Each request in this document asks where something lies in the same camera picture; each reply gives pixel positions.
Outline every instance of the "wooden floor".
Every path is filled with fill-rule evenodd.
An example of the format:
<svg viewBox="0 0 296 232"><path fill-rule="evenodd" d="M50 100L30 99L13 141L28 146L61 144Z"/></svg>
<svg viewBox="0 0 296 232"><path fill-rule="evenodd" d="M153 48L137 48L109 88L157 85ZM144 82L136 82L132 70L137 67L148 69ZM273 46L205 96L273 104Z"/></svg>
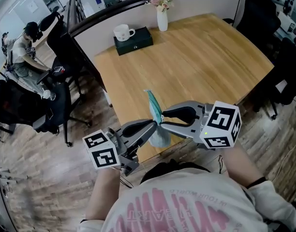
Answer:
<svg viewBox="0 0 296 232"><path fill-rule="evenodd" d="M48 54L54 55L45 46L43 54L46 56L43 60L50 66L52 58ZM119 122L102 89L92 78L82 78L81 86L87 94L87 102L76 107L72 116L92 120L93 126L86 128L77 122L69 122L69 139L74 143L72 148L65 145L62 128L58 136L37 134L24 125L17 125L12 136L1 133L5 143L0 143L0 167L29 176L28 180L11 185L12 193L8 198L19 229L35 227L51 232L74 232L84 218L97 173L82 137L109 126L117 129ZM75 99L76 88L72 87L71 92ZM269 104L258 113L252 111L248 96L239 104L243 121L239 140L270 180L275 178L282 160L296 144L295 105L295 102L288 106L278 105L279 115L273 121L268 116L268 113L272 115ZM136 186L146 171L158 162L170 159L192 161L218 172L218 158L218 151L205 151L197 148L191 140L184 140L141 164L127 179ZM227 174L225 167L222 173ZM284 161L274 184L286 200L296 197L296 148Z"/></svg>

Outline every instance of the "person wearing black cap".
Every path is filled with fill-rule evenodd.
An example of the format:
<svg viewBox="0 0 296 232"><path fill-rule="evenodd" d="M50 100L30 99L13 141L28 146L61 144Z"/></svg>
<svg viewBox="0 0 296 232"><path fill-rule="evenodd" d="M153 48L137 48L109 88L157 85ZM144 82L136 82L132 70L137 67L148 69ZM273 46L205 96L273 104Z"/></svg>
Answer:
<svg viewBox="0 0 296 232"><path fill-rule="evenodd" d="M39 33L36 22L29 22L24 28L22 35L15 41L13 46L13 63L15 73L34 91L43 94L46 89L43 84L37 84L42 73L48 67L34 61L27 50L32 47L32 41L36 41Z"/></svg>

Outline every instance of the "white t-shirt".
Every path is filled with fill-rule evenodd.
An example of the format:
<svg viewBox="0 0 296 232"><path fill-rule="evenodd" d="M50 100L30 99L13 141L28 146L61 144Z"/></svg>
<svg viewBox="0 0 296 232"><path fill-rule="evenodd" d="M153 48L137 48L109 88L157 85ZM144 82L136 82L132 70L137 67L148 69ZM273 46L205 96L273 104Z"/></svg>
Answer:
<svg viewBox="0 0 296 232"><path fill-rule="evenodd" d="M126 191L105 221L78 232L268 232L263 218L296 228L296 210L265 181L246 190L227 176L183 169Z"/></svg>
<svg viewBox="0 0 296 232"><path fill-rule="evenodd" d="M30 40L26 40L23 36L20 36L20 38L15 41L13 46L13 63L24 62L22 57L27 53L29 44Z"/></svg>

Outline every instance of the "white cube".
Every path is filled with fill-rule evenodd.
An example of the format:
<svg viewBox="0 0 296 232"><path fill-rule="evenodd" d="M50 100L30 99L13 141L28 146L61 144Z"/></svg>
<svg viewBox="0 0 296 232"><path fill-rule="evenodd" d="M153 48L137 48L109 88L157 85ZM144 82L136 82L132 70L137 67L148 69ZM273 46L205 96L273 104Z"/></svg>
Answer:
<svg viewBox="0 0 296 232"><path fill-rule="evenodd" d="M216 101L201 131L200 139L207 148L233 147L241 128L239 108Z"/></svg>

